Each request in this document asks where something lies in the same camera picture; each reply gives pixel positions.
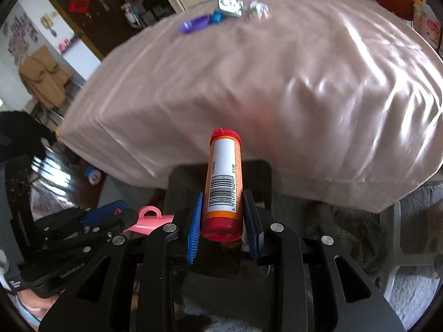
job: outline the metal screw head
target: metal screw head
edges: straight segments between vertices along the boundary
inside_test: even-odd
[[[115,237],[112,239],[112,243],[113,243],[114,245],[116,245],[116,246],[118,246],[118,245],[123,245],[123,244],[125,243],[125,237],[122,236],[122,235],[115,236]]]
[[[282,224],[275,223],[271,225],[271,230],[274,232],[282,232],[284,230],[284,226]]]
[[[323,244],[330,246],[334,243],[334,239],[331,236],[323,236],[322,242]]]
[[[174,224],[166,224],[163,226],[163,230],[165,232],[174,232],[177,229],[177,226]]]

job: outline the pink hook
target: pink hook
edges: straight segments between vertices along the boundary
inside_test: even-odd
[[[155,216],[145,216],[148,212],[155,212]],[[139,219],[134,226],[126,231],[138,232],[143,235],[149,235],[156,228],[172,222],[173,215],[162,216],[161,211],[155,206],[145,206],[139,210]]]

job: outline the orange bottle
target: orange bottle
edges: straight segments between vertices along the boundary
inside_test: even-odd
[[[212,132],[201,234],[217,242],[243,234],[240,136],[231,129]]]

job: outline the wall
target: wall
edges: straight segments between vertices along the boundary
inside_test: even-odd
[[[10,106],[8,104],[6,104],[5,102],[3,102],[2,100],[2,105],[0,106],[0,111],[9,111],[12,110],[12,108],[10,108]]]
[[[15,61],[14,56],[8,51],[10,49],[9,42],[13,35],[12,26],[14,24],[14,18],[16,16],[20,18],[23,15],[24,10],[20,5],[16,4],[1,27],[0,32],[0,98],[7,106],[14,110],[22,109],[31,99],[17,71],[17,65],[21,62],[21,59]],[[42,36],[39,36],[37,33],[35,37],[37,41],[39,41],[39,38]],[[18,48],[21,49],[21,55],[23,56],[26,56],[27,53],[30,51],[33,52],[38,48],[38,43],[34,43],[29,34],[22,41],[21,45],[22,46]]]
[[[19,4],[23,7],[41,34],[43,34],[57,51],[58,44],[61,41],[65,38],[70,39],[74,35],[74,31],[59,15],[53,19],[54,26],[52,28],[57,33],[56,37],[52,36],[50,30],[46,30],[42,26],[40,22],[41,17],[55,11],[54,6],[52,6],[49,0],[19,0]],[[83,41],[77,41],[63,55],[63,58],[85,80],[87,80],[100,65],[100,60],[89,50]]]
[[[0,32],[0,99],[4,108],[20,110],[32,98],[20,80],[18,68],[27,56],[43,45],[48,46],[58,63],[70,67],[17,3]],[[85,81],[78,73],[72,79],[80,84]]]

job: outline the person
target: person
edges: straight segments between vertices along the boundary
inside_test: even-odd
[[[23,318],[32,328],[38,331],[38,326],[40,325],[41,320],[55,301],[57,301],[58,295],[49,298],[40,298],[31,289],[24,289],[18,293],[11,291],[4,279],[3,263],[0,263],[0,282]]]
[[[0,162],[13,157],[27,155],[32,160],[45,158],[45,147],[41,139],[52,145],[56,135],[45,125],[34,120],[24,111],[0,112]]]

